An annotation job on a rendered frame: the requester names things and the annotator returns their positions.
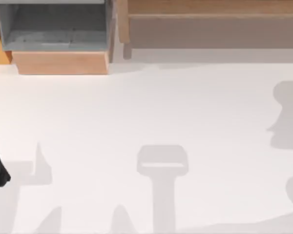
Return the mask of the pale wooden drawer front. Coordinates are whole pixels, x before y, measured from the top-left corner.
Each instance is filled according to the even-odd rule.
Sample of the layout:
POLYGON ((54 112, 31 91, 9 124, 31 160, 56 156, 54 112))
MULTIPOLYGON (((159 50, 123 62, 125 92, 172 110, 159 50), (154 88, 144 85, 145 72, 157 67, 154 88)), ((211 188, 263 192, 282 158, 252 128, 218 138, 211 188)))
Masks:
POLYGON ((22 75, 106 75, 109 52, 13 51, 13 61, 22 75))

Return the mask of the wooden open shelf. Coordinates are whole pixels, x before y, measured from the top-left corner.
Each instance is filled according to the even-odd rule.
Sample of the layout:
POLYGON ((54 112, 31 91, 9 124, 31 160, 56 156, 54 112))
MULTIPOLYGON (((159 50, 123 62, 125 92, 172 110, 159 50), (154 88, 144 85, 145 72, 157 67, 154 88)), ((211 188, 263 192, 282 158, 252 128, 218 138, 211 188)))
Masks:
POLYGON ((293 49, 293 0, 116 0, 132 49, 293 49))

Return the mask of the grey pierced open drawer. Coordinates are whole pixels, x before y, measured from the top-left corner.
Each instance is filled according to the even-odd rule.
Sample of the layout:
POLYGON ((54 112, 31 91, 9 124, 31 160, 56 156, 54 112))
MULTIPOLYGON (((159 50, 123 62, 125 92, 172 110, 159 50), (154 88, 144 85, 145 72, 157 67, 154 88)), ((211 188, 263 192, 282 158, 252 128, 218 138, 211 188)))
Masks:
POLYGON ((108 49, 113 0, 0 0, 5 51, 108 49))

